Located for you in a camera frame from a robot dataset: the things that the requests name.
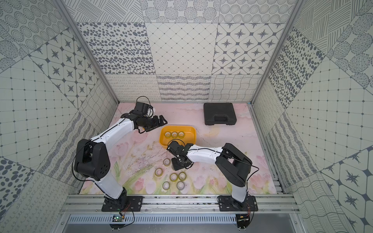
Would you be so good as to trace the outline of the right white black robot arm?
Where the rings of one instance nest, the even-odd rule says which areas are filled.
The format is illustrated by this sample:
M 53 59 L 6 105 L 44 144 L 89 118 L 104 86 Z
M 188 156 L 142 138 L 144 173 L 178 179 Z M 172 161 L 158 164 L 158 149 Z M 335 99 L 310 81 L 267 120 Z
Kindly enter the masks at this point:
M 238 203 L 245 201 L 253 162 L 233 144 L 206 148 L 191 143 L 180 145 L 173 140 L 168 144 L 167 151 L 174 156 L 174 170 L 189 169 L 195 163 L 215 164 L 232 184 L 231 198 Z

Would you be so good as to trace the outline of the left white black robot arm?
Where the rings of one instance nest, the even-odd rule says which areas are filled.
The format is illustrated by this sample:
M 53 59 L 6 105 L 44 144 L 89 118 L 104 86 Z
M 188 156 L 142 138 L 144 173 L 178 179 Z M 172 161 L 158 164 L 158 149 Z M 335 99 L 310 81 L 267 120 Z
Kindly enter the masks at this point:
M 162 115 L 150 117 L 126 113 L 103 133 L 78 142 L 72 169 L 85 177 L 87 181 L 92 181 L 106 197 L 118 200 L 124 193 L 124 188 L 111 174 L 108 151 L 134 130 L 142 134 L 167 123 Z

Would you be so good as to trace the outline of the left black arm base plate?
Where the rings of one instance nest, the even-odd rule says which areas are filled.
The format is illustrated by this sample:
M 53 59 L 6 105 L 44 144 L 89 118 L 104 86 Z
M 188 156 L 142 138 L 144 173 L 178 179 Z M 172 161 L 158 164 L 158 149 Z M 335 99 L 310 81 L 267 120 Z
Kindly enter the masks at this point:
M 122 196 L 114 200 L 105 197 L 102 212 L 125 212 L 134 211 L 139 212 L 142 207 L 143 196 Z

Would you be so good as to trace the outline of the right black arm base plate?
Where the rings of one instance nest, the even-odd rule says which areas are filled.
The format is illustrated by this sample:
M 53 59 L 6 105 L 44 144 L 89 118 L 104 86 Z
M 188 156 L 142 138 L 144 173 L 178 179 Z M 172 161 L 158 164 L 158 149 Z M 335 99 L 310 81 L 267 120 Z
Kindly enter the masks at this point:
M 240 203 L 233 199 L 231 196 L 219 195 L 217 202 L 221 212 L 229 211 L 258 211 L 257 201 L 254 196 L 246 195 L 244 202 Z

